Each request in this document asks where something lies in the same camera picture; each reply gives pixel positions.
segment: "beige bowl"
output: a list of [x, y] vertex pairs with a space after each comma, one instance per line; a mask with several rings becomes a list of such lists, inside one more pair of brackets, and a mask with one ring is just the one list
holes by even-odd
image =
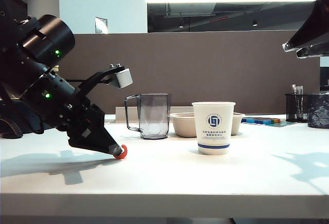
[[[233, 113], [231, 135], [234, 136], [239, 132], [241, 120], [244, 116], [244, 114]], [[173, 113], [170, 114], [170, 117], [174, 125], [175, 134], [186, 138], [196, 137], [194, 113]]]
[[175, 134], [185, 138], [195, 138], [194, 113], [173, 113], [170, 114]]
[[245, 116], [244, 114], [233, 113], [232, 131], [231, 131], [232, 136], [236, 135], [239, 132], [241, 120], [244, 116]]

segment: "cubicle divider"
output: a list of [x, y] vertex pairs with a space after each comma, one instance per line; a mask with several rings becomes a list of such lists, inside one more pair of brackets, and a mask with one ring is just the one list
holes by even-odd
[[134, 83], [99, 84], [88, 95], [107, 114], [136, 93], [171, 93], [173, 106], [233, 101], [240, 113], [285, 113], [291, 85], [319, 92], [319, 58], [297, 59], [282, 44], [295, 31], [76, 34], [60, 62], [66, 79], [86, 79], [109, 64], [129, 68]]

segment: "black mesh pen holder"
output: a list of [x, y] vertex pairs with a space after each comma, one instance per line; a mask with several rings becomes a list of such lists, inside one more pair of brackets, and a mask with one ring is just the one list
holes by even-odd
[[307, 123], [309, 94], [285, 94], [287, 121]]

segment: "white paper cup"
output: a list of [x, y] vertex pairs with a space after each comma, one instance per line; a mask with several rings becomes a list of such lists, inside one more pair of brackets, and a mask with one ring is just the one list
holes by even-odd
[[228, 153], [235, 102], [193, 102], [192, 105], [199, 152]]

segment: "ceiling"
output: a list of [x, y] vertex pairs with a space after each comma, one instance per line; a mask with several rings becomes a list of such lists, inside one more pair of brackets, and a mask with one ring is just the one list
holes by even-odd
[[312, 3], [148, 4], [148, 31], [298, 29], [312, 8]]

